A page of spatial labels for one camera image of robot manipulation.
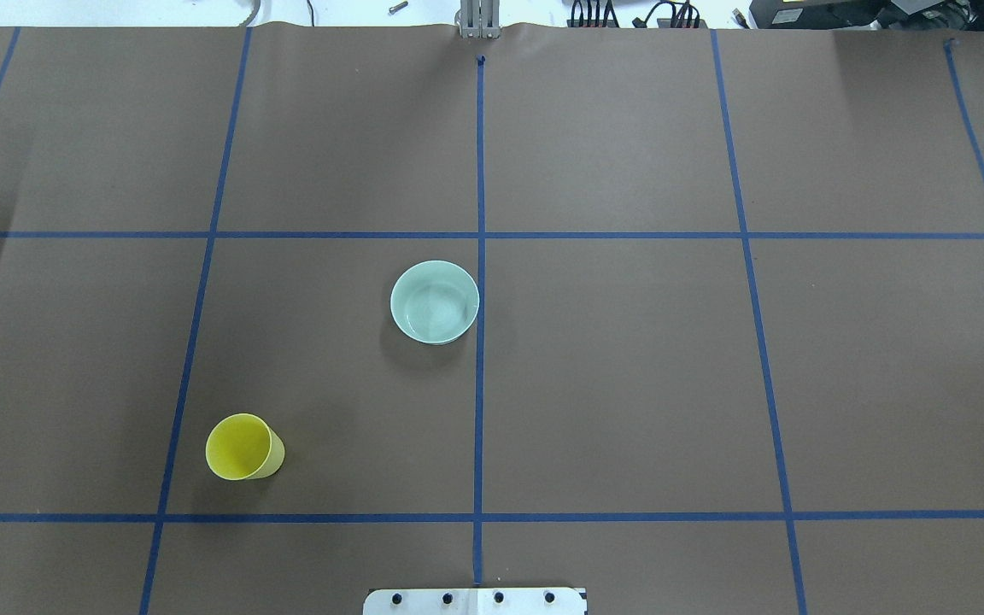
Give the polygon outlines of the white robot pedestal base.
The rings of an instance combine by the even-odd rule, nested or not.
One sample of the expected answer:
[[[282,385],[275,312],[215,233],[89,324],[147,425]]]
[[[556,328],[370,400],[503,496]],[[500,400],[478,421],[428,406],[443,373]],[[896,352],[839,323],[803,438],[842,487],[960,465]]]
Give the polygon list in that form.
[[[569,587],[382,589],[363,614],[587,614],[586,590]]]

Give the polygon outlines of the aluminium frame post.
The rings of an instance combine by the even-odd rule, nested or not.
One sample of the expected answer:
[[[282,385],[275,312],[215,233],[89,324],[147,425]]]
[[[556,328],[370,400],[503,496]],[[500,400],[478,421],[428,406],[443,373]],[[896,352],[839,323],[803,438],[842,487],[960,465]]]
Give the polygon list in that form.
[[[496,39],[502,32],[499,0],[462,0],[454,22],[462,39]]]

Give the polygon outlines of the mint green bowl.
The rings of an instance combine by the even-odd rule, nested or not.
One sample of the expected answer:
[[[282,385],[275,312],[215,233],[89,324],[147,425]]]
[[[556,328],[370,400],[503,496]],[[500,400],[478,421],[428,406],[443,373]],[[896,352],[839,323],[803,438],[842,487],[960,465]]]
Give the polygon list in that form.
[[[403,272],[389,296],[402,334],[425,345],[448,345],[475,324],[481,296],[475,278],[454,262],[418,262]]]

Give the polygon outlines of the yellow plastic cup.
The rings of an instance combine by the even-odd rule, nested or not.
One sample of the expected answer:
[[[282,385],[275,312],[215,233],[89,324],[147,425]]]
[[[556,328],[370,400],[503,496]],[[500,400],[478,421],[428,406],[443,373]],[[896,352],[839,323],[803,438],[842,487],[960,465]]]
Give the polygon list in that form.
[[[204,459],[208,469],[223,480],[258,480],[270,477],[285,461],[286,447],[265,420],[251,413],[223,418],[208,433]]]

